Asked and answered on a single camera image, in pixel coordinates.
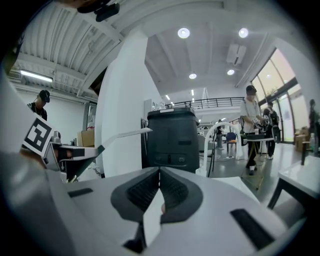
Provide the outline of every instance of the railing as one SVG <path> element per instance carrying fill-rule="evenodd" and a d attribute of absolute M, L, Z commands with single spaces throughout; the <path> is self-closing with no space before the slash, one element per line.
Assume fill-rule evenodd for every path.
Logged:
<path fill-rule="evenodd" d="M 195 101 L 183 101 L 174 104 L 165 105 L 167 109 L 171 108 L 193 108 L 193 109 L 208 109 L 220 107 L 240 107 L 241 101 L 244 97 L 230 97 L 230 98 L 208 98 L 197 99 Z"/>

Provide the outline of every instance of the black cap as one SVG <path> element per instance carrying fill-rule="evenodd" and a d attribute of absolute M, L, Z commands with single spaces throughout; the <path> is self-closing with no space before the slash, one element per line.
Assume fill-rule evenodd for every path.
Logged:
<path fill-rule="evenodd" d="M 253 85 L 248 85 L 245 88 L 245 91 L 246 91 L 246 94 L 250 94 L 250 95 L 255 95 L 257 92 L 256 88 Z"/>
<path fill-rule="evenodd" d="M 50 102 L 50 92 L 48 92 L 47 90 L 40 91 L 39 96 L 44 102 Z"/>

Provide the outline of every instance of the white column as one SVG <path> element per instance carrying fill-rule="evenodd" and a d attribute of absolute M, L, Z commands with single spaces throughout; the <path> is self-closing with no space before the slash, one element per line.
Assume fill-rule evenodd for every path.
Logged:
<path fill-rule="evenodd" d="M 106 71 L 98 99 L 95 146 L 115 134 L 140 129 L 144 100 L 161 100 L 145 66 L 147 42 L 139 27 L 132 30 Z M 116 139 L 97 162 L 103 165 L 105 177 L 141 169 L 141 135 Z"/>

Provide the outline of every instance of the black trash bin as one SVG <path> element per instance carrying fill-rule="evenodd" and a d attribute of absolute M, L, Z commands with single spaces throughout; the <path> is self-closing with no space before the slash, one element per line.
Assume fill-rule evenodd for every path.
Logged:
<path fill-rule="evenodd" d="M 199 145 L 195 112 L 190 107 L 148 113 L 147 158 L 149 166 L 172 167 L 195 173 L 199 168 Z"/>

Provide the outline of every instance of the ceiling light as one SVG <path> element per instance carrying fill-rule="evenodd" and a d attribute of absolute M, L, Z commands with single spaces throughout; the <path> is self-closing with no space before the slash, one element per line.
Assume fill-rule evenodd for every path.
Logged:
<path fill-rule="evenodd" d="M 190 79 L 195 79 L 196 77 L 197 77 L 197 75 L 195 73 L 192 73 L 192 74 L 189 75 Z"/>
<path fill-rule="evenodd" d="M 241 37 L 241 38 L 246 38 L 248 36 L 248 34 L 249 34 L 249 31 L 246 28 L 241 28 L 239 30 L 239 37 Z"/>
<path fill-rule="evenodd" d="M 178 36 L 182 39 L 185 39 L 185 38 L 188 38 L 190 36 L 190 31 L 189 29 L 183 27 L 183 28 L 180 28 L 179 31 L 178 31 Z"/>
<path fill-rule="evenodd" d="M 44 76 L 44 75 L 41 75 L 41 74 L 37 74 L 37 73 L 30 72 L 30 71 L 25 71 L 25 70 L 20 70 L 20 73 L 21 73 L 21 75 L 24 75 L 24 76 L 37 78 L 37 79 L 44 80 L 44 81 L 47 81 L 47 82 L 50 82 L 50 83 L 53 82 L 53 79 L 51 77 Z"/>
<path fill-rule="evenodd" d="M 227 72 L 227 74 L 228 74 L 229 76 L 232 76 L 234 73 L 235 73 L 235 71 L 234 71 L 233 69 L 230 69 L 230 70 Z"/>

